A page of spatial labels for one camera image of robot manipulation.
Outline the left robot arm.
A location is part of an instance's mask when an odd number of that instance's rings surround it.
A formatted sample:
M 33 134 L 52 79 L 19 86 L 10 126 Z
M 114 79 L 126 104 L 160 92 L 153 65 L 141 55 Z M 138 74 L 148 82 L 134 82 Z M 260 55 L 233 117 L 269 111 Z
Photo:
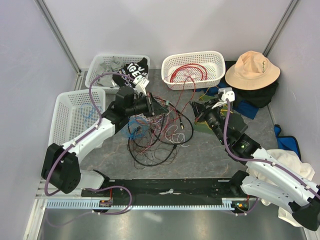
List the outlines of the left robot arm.
M 130 117 L 144 115 L 154 117 L 168 112 L 153 95 L 136 96 L 131 87 L 120 87 L 105 112 L 99 114 L 98 121 L 76 138 L 58 145 L 48 146 L 41 171 L 45 179 L 44 193 L 50 197 L 56 191 L 49 192 L 53 185 L 58 192 L 69 194 L 77 188 L 92 190 L 99 197 L 106 196 L 110 185 L 107 177 L 97 171 L 80 169 L 80 162 L 104 140 L 118 133 L 130 120 Z

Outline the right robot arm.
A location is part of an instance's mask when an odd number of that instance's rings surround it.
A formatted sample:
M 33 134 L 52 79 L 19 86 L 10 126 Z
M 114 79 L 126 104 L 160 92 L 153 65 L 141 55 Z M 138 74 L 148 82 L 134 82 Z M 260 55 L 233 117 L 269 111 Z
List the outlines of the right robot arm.
M 228 155 L 250 169 L 267 177 L 271 183 L 238 171 L 231 178 L 229 191 L 235 197 L 243 194 L 266 200 L 289 212 L 302 227 L 317 231 L 320 227 L 320 186 L 295 173 L 267 152 L 245 131 L 248 126 L 243 118 L 228 109 L 226 116 L 220 113 L 231 103 L 218 99 L 207 102 L 191 101 L 195 122 L 205 122 L 213 131 Z

